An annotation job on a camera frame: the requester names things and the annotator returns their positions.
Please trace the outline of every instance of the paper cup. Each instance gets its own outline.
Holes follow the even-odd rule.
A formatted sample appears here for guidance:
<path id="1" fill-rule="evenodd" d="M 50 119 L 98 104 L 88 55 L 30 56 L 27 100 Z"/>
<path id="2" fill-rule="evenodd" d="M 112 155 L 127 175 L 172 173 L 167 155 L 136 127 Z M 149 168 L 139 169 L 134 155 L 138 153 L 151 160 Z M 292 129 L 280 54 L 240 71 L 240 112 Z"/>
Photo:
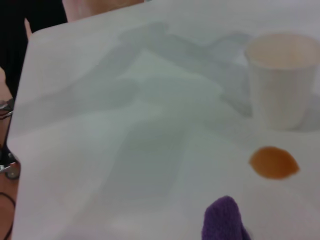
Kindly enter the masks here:
<path id="1" fill-rule="evenodd" d="M 320 63 L 319 42 L 300 34 L 268 34 L 254 39 L 245 56 L 258 125 L 276 130 L 298 126 Z"/>

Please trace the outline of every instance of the person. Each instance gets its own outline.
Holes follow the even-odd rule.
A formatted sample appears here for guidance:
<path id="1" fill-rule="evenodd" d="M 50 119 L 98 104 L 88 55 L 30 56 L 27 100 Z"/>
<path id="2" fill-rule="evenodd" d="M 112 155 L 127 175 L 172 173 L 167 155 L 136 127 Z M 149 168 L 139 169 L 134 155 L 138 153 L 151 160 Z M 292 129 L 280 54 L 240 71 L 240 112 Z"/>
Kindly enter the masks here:
<path id="1" fill-rule="evenodd" d="M 25 19 L 32 33 L 67 22 L 62 0 L 0 0 L 0 68 L 13 99 L 28 45 Z"/>

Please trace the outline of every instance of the white table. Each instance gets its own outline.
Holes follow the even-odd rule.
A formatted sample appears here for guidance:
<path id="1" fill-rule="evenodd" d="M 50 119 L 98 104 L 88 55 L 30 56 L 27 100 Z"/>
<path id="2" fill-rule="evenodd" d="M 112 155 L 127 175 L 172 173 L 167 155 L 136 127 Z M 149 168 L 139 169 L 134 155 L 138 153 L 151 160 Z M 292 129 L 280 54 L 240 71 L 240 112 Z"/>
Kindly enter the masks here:
<path id="1" fill-rule="evenodd" d="M 317 0 L 154 0 L 32 35 L 8 138 L 13 240 L 198 240 L 224 195 L 256 240 L 318 239 L 320 98 L 300 129 L 255 130 L 242 50 L 268 31 L 320 39 L 319 13 Z M 266 145 L 299 174 L 258 176 L 248 160 Z"/>

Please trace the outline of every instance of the purple fabric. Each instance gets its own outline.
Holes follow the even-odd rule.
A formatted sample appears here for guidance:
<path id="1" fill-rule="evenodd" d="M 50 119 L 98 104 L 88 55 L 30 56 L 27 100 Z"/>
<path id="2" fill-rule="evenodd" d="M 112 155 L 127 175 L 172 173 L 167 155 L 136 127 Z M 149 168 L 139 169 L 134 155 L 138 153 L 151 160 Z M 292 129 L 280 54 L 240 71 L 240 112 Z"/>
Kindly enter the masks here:
<path id="1" fill-rule="evenodd" d="M 250 240 L 232 197 L 221 197 L 206 209 L 202 240 Z"/>

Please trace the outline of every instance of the orange stain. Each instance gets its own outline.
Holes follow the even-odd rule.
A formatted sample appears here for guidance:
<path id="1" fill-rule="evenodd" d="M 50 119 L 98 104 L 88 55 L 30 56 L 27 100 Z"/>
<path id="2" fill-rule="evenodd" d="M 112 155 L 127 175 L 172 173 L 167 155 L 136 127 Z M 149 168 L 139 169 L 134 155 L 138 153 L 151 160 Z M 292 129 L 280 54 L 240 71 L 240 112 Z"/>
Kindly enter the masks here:
<path id="1" fill-rule="evenodd" d="M 300 170 L 289 152 L 274 146 L 260 148 L 249 163 L 257 174 L 267 179 L 284 179 Z"/>

